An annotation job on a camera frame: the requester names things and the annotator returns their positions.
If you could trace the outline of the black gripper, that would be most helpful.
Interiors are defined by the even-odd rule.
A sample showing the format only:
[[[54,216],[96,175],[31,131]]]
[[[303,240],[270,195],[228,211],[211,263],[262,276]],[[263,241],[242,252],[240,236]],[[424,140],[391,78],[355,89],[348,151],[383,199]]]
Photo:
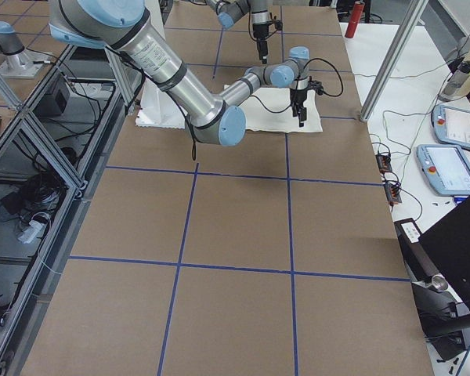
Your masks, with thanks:
[[[268,63],[268,45],[267,38],[269,37],[270,22],[254,23],[252,24],[252,36],[256,41],[258,50],[258,58],[262,64]]]
[[[299,127],[303,127],[307,120],[307,109],[304,106],[307,92],[307,89],[290,89],[292,116],[298,119]]]

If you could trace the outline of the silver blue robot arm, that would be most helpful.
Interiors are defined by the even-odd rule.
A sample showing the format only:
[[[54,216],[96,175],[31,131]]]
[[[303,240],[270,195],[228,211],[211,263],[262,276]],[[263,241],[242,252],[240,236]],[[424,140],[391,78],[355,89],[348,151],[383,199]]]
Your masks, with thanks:
[[[252,67],[219,94],[213,94],[175,54],[151,23],[143,1],[51,1],[51,35],[60,42],[105,49],[132,61],[186,112],[186,128],[199,143],[234,146],[244,137],[246,117],[239,107],[264,85],[289,88],[293,116],[304,124],[309,90],[309,50],[291,49],[283,63]]]
[[[207,0],[205,4],[215,12],[218,22],[225,30],[229,30],[244,16],[249,15],[250,37],[256,44],[258,58],[262,64],[268,63],[267,39],[269,28],[274,19],[271,18],[267,1],[236,0],[214,1]]]

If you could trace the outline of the third robot arm on floor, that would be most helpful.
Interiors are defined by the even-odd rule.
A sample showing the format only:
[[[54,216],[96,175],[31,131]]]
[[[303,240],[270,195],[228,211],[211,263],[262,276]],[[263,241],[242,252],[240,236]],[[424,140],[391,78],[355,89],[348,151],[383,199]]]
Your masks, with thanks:
[[[34,78],[42,67],[51,63],[42,53],[26,49],[14,28],[0,21],[0,75],[4,78]]]

